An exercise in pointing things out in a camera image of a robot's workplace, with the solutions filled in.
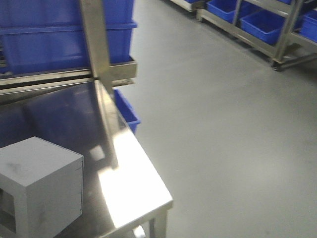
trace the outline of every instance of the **shelving unit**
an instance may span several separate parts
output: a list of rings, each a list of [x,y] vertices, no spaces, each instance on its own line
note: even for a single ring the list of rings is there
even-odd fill
[[[110,64],[102,3],[101,0],[80,0],[91,68],[2,77],[0,106],[6,107],[16,101],[29,106],[28,103],[38,96],[35,100],[40,100],[40,104],[45,105],[43,108],[53,112],[47,113],[43,108],[34,107],[46,117],[43,126],[49,130],[54,126],[59,129],[69,127],[68,133],[60,129],[54,134],[62,142],[67,141],[67,145],[60,146],[71,147],[85,155],[83,213],[56,238],[119,237],[128,231],[133,231],[135,237],[143,238],[145,233],[141,225],[145,222],[149,222],[151,237],[165,237],[167,212],[173,206],[173,199],[113,100],[113,85],[131,83],[125,79],[135,77],[137,64],[133,59]],[[51,98],[47,100],[48,92],[51,92],[49,96],[55,95],[55,99],[62,98],[62,103]],[[78,99],[84,98],[85,103],[82,103],[84,100],[73,100],[71,95],[75,94]],[[60,110],[63,107],[69,109],[68,113]],[[92,123],[83,119],[85,126],[79,126],[83,115],[87,115]],[[58,119],[48,124],[52,117]],[[41,123],[33,117],[25,120],[32,125]],[[17,134],[22,133],[19,123],[13,121],[11,124],[14,124]],[[36,126],[34,128],[30,133],[37,136]],[[80,134],[85,136],[77,136],[78,131],[83,131]],[[94,136],[87,142],[89,131],[93,131],[91,134]],[[96,148],[98,151],[100,148],[102,153],[97,160],[93,152]],[[151,192],[147,194],[143,193],[144,181],[151,184]],[[133,199],[131,192],[137,194]]]
[[[315,59],[314,55],[309,55],[303,58],[292,60],[291,62],[284,60],[285,54],[297,49],[297,45],[306,47],[309,50],[316,52],[315,42],[305,39],[297,33],[293,33],[295,23],[306,0],[292,0],[290,5],[278,0],[245,0],[285,18],[281,35],[277,44],[274,46],[263,42],[262,40],[248,34],[238,27],[239,12],[242,1],[243,0],[237,1],[233,23],[229,23],[205,9],[197,10],[197,20],[202,21],[204,19],[208,22],[211,22],[212,24],[230,33],[234,37],[267,55],[272,59],[273,69],[277,71],[281,70],[282,66],[289,66],[290,64],[294,65],[296,63],[302,63],[304,61]]]
[[[203,8],[205,6],[204,0],[197,1],[194,3],[189,3],[185,0],[171,0],[171,1],[189,12],[196,11],[197,9]]]

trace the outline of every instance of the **metal frame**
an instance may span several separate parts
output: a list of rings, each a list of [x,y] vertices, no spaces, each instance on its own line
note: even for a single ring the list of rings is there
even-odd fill
[[[109,156],[111,156],[111,166],[113,169],[113,173],[111,174],[116,175],[118,179],[126,179],[122,178],[123,173],[120,170],[125,171],[129,169],[131,170],[131,174],[132,172],[133,174],[139,174],[138,176],[132,176],[132,178],[130,177],[129,179],[135,179],[134,189],[144,200],[146,199],[146,196],[142,194],[143,191],[141,190],[143,190],[143,187],[136,185],[141,184],[144,179],[142,170],[153,170],[150,175],[157,179],[151,182],[153,182],[153,186],[156,185],[155,183],[158,183],[158,191],[162,191],[162,194],[158,194],[158,196],[161,196],[159,202],[155,201],[153,207],[148,207],[147,204],[146,210],[143,209],[145,211],[144,214],[138,213],[137,215],[140,215],[140,217],[128,221],[120,227],[115,227],[113,230],[102,235],[102,237],[118,236],[133,230],[136,237],[143,238],[145,234],[140,225],[150,221],[150,238],[165,238],[167,211],[172,208],[173,199],[166,187],[161,185],[163,182],[159,175],[156,175],[156,171],[149,162],[145,152],[138,144],[135,136],[132,134],[132,131],[127,129],[126,125],[125,129],[122,129],[123,119],[120,113],[118,113],[113,101],[113,84],[123,84],[125,78],[134,77],[136,73],[136,63],[131,61],[124,64],[110,65],[102,1],[79,1],[81,4],[84,30],[92,69],[73,69],[64,72],[46,72],[40,75],[28,74],[21,75],[20,77],[7,77],[0,80],[0,101],[2,104],[7,104],[17,100],[27,99],[31,96],[37,96],[61,88],[93,81],[102,123],[106,129]],[[131,144],[133,146],[128,146],[127,151],[131,150],[131,148],[133,151],[130,151],[128,154],[123,153],[122,150],[124,150],[127,145]],[[132,156],[134,157],[134,160],[140,161],[141,163],[136,165],[137,168],[131,167],[131,164],[125,168],[123,162],[130,161],[130,159],[125,159],[126,156]],[[122,190],[130,192],[125,184],[122,184],[122,187],[119,189],[115,188],[113,191],[110,190],[107,192],[114,194],[119,192],[118,195],[121,196]]]
[[[115,63],[110,65],[112,85],[127,85],[133,83],[131,78],[136,77],[137,63],[132,59],[129,62]],[[41,73],[29,73],[24,75],[7,76],[1,79],[0,89],[16,87],[17,84],[39,84],[47,81],[65,81],[71,78],[92,77],[92,71],[88,68],[75,68],[66,71],[50,71]]]
[[[205,6],[205,0],[197,1],[194,3],[189,3],[185,0],[171,0],[171,1],[189,12],[196,11],[197,9],[203,8]]]
[[[42,95],[48,92],[53,92],[56,90],[60,90],[66,87],[78,85],[78,84],[85,84],[90,82],[91,79],[80,79],[80,80],[70,80],[69,82],[56,82],[56,83],[47,83],[47,84],[39,84],[39,85],[32,85],[32,86],[25,86],[23,88],[14,88],[11,89],[11,92],[7,94],[2,94],[0,90],[0,98],[2,96],[6,97],[6,99],[13,99],[15,101],[20,101],[23,99],[29,99],[34,96]],[[105,87],[101,84],[100,80],[94,80],[96,90],[97,90],[97,101],[99,110],[98,112],[101,114],[102,120],[106,118],[106,114],[104,109],[105,103],[105,96],[109,97]],[[113,221],[113,218],[118,218],[116,212],[119,215],[122,214],[122,209],[120,206],[117,206],[117,200],[109,199],[107,197],[110,194],[114,193],[115,196],[119,198],[121,201],[122,198],[126,199],[127,203],[135,203],[137,206],[143,207],[141,209],[144,213],[139,213],[138,211],[134,211],[132,209],[132,216],[125,224],[114,224],[113,227],[109,228],[106,233],[102,236],[98,236],[98,238],[112,238],[112,237],[120,237],[121,235],[127,233],[128,231],[133,231],[136,238],[145,238],[145,233],[143,228],[141,227],[142,224],[146,222],[150,222],[150,238],[165,238],[166,236],[166,224],[167,224],[167,212],[169,209],[173,207],[173,198],[171,197],[168,189],[163,184],[163,181],[157,174],[157,171],[153,167],[151,161],[149,160],[148,156],[142,149],[141,145],[133,135],[132,131],[129,129],[128,125],[124,121],[120,112],[116,109],[113,111],[118,118],[119,130],[116,134],[116,142],[114,144],[115,150],[119,151],[117,156],[117,161],[119,161],[116,168],[106,168],[101,169],[98,168],[99,172],[102,174],[108,174],[111,178],[118,179],[119,183],[117,186],[111,186],[110,190],[107,190],[106,193],[103,194],[104,200],[99,201],[102,203],[106,203],[107,205],[112,203],[112,210],[111,212],[108,211],[109,223]],[[130,183],[133,183],[133,189],[131,190],[131,184],[129,182],[122,182],[126,179],[129,179]],[[149,195],[145,194],[143,183],[146,179],[147,184],[150,184],[151,187],[158,187],[158,191],[156,195]],[[107,179],[104,182],[112,183],[113,180]],[[139,199],[130,199],[131,191],[135,191]],[[94,196],[92,196],[92,202],[96,203]],[[86,222],[94,222],[91,221],[91,216],[86,216]],[[82,233],[82,227],[77,227],[79,233]]]
[[[238,18],[242,0],[237,0],[236,12],[232,24],[205,9],[197,10],[197,20],[202,21],[203,19],[205,19],[206,21],[211,22],[214,25],[220,27],[221,29],[225,30],[226,32],[230,33],[234,37],[245,42],[246,44],[254,47],[263,54],[269,56],[273,61],[272,67],[274,70],[280,70],[280,66],[282,66],[283,64],[285,66],[289,66],[315,59],[314,56],[309,55],[298,59],[290,60],[289,62],[284,61],[284,56],[287,53],[292,52],[295,49],[298,49],[299,45],[308,48],[314,53],[317,53],[316,42],[310,41],[309,39],[306,39],[296,33],[293,33],[294,26],[296,24],[300,10],[305,0],[292,0],[290,5],[278,0],[245,1],[257,5],[263,9],[269,10],[285,18],[285,23],[283,25],[281,35],[275,46],[269,45],[261,41],[260,39],[248,34],[247,32],[243,31],[241,28],[238,27]]]

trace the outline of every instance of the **blue storage crate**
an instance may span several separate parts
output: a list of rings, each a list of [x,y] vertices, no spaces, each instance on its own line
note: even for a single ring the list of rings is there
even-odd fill
[[[304,16],[304,23],[300,34],[317,42],[317,11],[311,11]]]
[[[134,112],[134,109],[131,106],[131,104],[128,102],[128,100],[122,95],[122,93],[118,89],[114,90],[114,98],[115,98],[116,106],[118,107],[120,113],[122,114],[126,122],[128,123],[132,132],[135,134],[137,125],[141,123],[140,119]]]
[[[21,107],[0,110],[0,148],[32,136],[31,125]]]
[[[185,0],[186,2],[188,3],[194,3],[194,2],[197,2],[197,1],[201,1],[201,0]]]
[[[279,0],[279,1],[286,3],[286,4],[290,4],[292,2],[292,0]]]
[[[207,2],[207,10],[219,16],[220,18],[232,23],[236,4],[237,0],[211,0]],[[253,4],[243,2],[240,8],[239,16],[241,18],[255,12],[258,9],[260,8]]]
[[[110,62],[130,60],[132,29],[136,23],[107,25]],[[8,69],[13,74],[89,67],[81,26],[0,28]]]
[[[241,28],[262,41],[273,45],[278,41],[284,18],[267,10],[261,10],[241,18]]]
[[[131,23],[134,0],[103,0],[106,22]],[[81,25],[79,0],[0,0],[0,27]]]
[[[85,83],[28,100],[23,109],[35,136],[70,150],[95,147],[104,127],[93,88]]]

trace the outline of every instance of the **metal rack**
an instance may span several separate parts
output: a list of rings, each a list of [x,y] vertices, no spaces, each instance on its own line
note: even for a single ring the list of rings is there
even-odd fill
[[[197,9],[203,8],[205,6],[205,0],[197,1],[194,3],[189,3],[185,0],[171,0],[171,1],[189,12],[196,11]]]
[[[239,28],[238,19],[242,1],[243,0],[237,1],[233,23],[229,23],[205,9],[197,10],[197,20],[202,21],[204,19],[211,22],[234,37],[269,56],[272,59],[273,69],[277,71],[280,71],[282,66],[287,67],[297,63],[317,59],[316,55],[309,55],[291,61],[284,60],[284,56],[295,49],[298,49],[299,45],[316,52],[315,42],[310,41],[297,33],[293,33],[295,23],[305,0],[292,0],[290,5],[278,0],[245,0],[285,18],[282,33],[275,46],[269,45]]]
[[[61,120],[67,116],[80,120],[76,112],[85,110],[90,112],[91,117],[96,117],[101,129],[95,135],[97,141],[94,145],[104,151],[104,158],[96,160],[88,145],[78,147],[81,143],[85,144],[84,136],[76,137],[81,141],[76,144],[63,131],[58,135],[64,141],[73,143],[77,153],[85,155],[86,186],[83,191],[82,216],[56,238],[118,237],[130,230],[137,238],[144,238],[141,225],[145,222],[150,225],[150,238],[165,238],[167,212],[173,206],[173,199],[113,101],[113,86],[133,83],[126,79],[135,77],[137,64],[134,60],[119,64],[109,63],[102,1],[79,1],[91,69],[77,68],[2,77],[0,106],[6,107],[17,101],[27,103],[34,97],[45,98],[47,93],[52,96],[54,93],[71,94],[76,90],[90,95],[94,102],[91,105],[78,104],[76,109],[70,110],[69,115],[58,116]],[[53,100],[47,108],[58,114],[61,106],[63,105]],[[70,128],[77,126],[69,122],[65,119],[56,123],[69,125]],[[85,125],[88,129],[94,126],[96,125],[93,123]],[[144,193],[144,183],[151,192]]]

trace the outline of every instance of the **storage shelf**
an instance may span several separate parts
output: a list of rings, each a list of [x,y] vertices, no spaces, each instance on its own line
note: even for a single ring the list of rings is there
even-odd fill
[[[241,41],[245,42],[246,44],[254,47],[255,49],[259,50],[263,54],[273,57],[275,54],[275,47],[271,46],[260,39],[250,35],[249,33],[241,30],[240,28],[234,26],[233,24],[221,19],[220,17],[212,14],[211,12],[199,9],[197,12],[198,19],[205,19],[208,22],[220,27],[221,29],[225,30],[226,32],[230,33],[231,35],[239,38]]]
[[[292,6],[278,0],[245,0],[263,9],[269,10],[277,15],[287,17],[292,10]]]
[[[290,36],[290,41],[292,43],[297,43],[307,49],[309,49],[310,51],[317,53],[317,42],[312,41],[302,35],[299,35],[297,33],[291,33]]]
[[[179,5],[187,11],[196,11],[199,8],[203,8],[205,6],[205,1],[197,1],[194,3],[186,2],[185,0],[171,0],[173,3]]]

